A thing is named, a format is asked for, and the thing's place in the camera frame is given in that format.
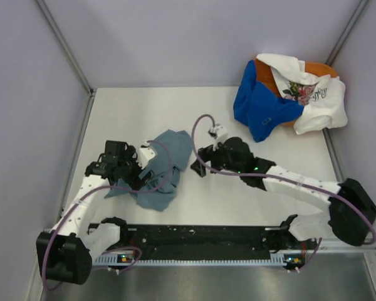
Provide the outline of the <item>grey-blue t shirt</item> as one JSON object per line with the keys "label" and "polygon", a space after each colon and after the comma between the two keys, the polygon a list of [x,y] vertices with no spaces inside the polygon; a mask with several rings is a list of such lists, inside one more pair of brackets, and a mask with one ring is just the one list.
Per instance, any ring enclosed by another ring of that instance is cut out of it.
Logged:
{"label": "grey-blue t shirt", "polygon": [[138,194],[121,179],[117,186],[123,189],[110,190],[105,195],[106,198],[130,193],[142,208],[162,212],[169,207],[177,196],[180,175],[187,169],[193,150],[192,139],[184,130],[169,129],[154,140],[156,143],[151,143],[151,146],[156,150],[157,156],[146,167],[153,170],[154,176],[144,184]]}

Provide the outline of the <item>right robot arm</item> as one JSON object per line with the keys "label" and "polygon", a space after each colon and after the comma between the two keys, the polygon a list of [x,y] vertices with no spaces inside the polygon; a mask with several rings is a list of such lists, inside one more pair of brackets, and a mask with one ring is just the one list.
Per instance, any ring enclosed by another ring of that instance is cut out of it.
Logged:
{"label": "right robot arm", "polygon": [[316,180],[291,172],[275,162],[254,156],[247,143],[231,137],[217,146],[195,149],[191,165],[200,177],[207,171],[240,178],[249,187],[277,193],[306,203],[319,212],[291,214],[280,225],[280,241],[294,248],[311,238],[335,235],[352,246],[373,244],[376,232],[376,205],[355,179],[343,182]]}

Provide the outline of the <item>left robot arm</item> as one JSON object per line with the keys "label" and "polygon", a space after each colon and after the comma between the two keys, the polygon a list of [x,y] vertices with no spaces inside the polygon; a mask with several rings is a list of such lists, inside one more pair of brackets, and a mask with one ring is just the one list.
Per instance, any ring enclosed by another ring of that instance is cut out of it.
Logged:
{"label": "left robot arm", "polygon": [[150,141],[135,148],[126,142],[108,140],[99,160],[85,169],[81,186],[59,221],[36,240],[39,271],[43,285],[57,282],[85,283],[94,261],[114,246],[128,245],[130,235],[119,218],[104,219],[93,231],[89,230],[100,207],[97,193],[123,190],[140,193],[149,180],[144,169],[157,157]]}

